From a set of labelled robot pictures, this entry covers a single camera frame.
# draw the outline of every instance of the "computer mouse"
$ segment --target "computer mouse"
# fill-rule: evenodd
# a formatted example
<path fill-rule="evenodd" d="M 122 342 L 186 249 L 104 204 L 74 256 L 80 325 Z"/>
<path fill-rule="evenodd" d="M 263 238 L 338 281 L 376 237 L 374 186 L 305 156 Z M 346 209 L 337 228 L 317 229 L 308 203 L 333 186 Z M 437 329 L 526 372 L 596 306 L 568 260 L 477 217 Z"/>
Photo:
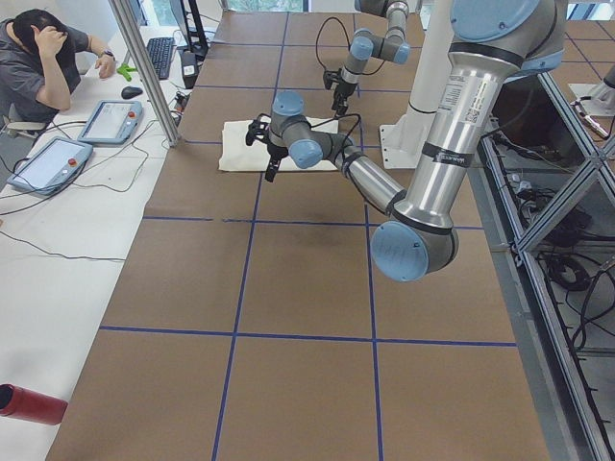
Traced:
<path fill-rule="evenodd" d="M 122 89 L 122 98 L 123 99 L 132 99 L 139 94 L 142 94 L 143 90 L 138 86 L 125 86 Z"/>

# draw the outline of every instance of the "person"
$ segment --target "person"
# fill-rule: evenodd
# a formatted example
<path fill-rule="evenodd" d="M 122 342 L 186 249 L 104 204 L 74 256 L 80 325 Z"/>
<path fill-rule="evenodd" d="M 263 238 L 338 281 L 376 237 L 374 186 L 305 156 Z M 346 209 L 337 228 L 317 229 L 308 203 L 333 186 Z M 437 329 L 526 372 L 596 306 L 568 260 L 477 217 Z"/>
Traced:
<path fill-rule="evenodd" d="M 81 81 L 75 54 L 97 56 L 99 77 L 115 72 L 115 58 L 100 38 L 62 24 L 44 10 L 28 10 L 0 22 L 0 98 L 29 122 L 49 123 L 70 109 L 70 95 Z"/>

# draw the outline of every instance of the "red cylinder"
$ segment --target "red cylinder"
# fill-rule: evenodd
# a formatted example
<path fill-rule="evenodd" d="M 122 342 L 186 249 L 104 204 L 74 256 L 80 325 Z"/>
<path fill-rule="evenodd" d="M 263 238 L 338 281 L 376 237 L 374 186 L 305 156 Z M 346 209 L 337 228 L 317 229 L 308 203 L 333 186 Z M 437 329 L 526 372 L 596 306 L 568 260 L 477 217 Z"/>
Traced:
<path fill-rule="evenodd" d="M 0 416 L 32 421 L 44 425 L 62 422 L 68 403 L 62 399 L 13 386 L 0 385 Z"/>

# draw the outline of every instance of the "tablet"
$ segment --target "tablet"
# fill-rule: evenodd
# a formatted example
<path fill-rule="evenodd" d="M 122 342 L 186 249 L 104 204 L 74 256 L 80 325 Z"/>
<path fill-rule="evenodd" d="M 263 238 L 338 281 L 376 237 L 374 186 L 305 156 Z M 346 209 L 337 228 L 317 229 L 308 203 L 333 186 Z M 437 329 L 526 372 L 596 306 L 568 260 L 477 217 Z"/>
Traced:
<path fill-rule="evenodd" d="M 82 170 L 92 150 L 90 144 L 56 136 L 23 163 L 7 183 L 27 192 L 51 195 Z"/>
<path fill-rule="evenodd" d="M 142 113 L 143 106 L 138 101 L 100 101 L 77 140 L 96 145 L 124 144 Z"/>

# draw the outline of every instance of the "white towel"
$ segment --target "white towel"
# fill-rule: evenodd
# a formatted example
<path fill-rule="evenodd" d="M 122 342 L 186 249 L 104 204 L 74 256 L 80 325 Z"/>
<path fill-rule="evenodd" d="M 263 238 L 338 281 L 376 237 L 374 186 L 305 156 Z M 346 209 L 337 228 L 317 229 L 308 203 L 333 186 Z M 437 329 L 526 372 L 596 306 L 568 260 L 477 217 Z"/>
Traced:
<path fill-rule="evenodd" d="M 311 125 L 317 125 L 325 119 L 309 118 Z M 246 133 L 252 120 L 238 122 L 226 122 L 222 130 L 222 157 L 218 162 L 218 168 L 222 171 L 265 171 L 269 164 L 267 146 L 262 142 L 255 141 L 252 146 L 246 146 Z M 337 133 L 337 120 L 333 120 L 314 129 L 318 132 Z M 280 171 L 332 171 L 336 168 L 328 160 L 322 160 L 307 170 L 302 170 L 295 165 L 292 158 L 282 159 Z"/>

